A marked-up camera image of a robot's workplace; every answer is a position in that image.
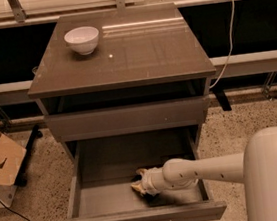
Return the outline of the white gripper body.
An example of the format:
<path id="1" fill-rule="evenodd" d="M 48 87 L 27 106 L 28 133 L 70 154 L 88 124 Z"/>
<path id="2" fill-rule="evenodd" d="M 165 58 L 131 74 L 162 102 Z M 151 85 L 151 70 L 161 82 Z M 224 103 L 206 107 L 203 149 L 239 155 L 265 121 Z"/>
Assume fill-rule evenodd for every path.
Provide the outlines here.
<path id="1" fill-rule="evenodd" d="M 143 169 L 141 184 L 143 191 L 150 195 L 157 195 L 168 187 L 161 168 Z"/>

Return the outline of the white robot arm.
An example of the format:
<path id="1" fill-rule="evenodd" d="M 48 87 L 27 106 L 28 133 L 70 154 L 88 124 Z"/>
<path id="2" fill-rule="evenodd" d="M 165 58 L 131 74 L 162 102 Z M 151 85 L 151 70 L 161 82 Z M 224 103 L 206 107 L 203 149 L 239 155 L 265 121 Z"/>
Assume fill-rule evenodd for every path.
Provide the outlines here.
<path id="1" fill-rule="evenodd" d="M 132 184 L 141 194 L 184 190 L 201 179 L 245 186 L 248 221 L 277 221 L 277 127 L 256 132 L 242 153 L 223 157 L 171 159 L 162 167 L 139 169 Z"/>

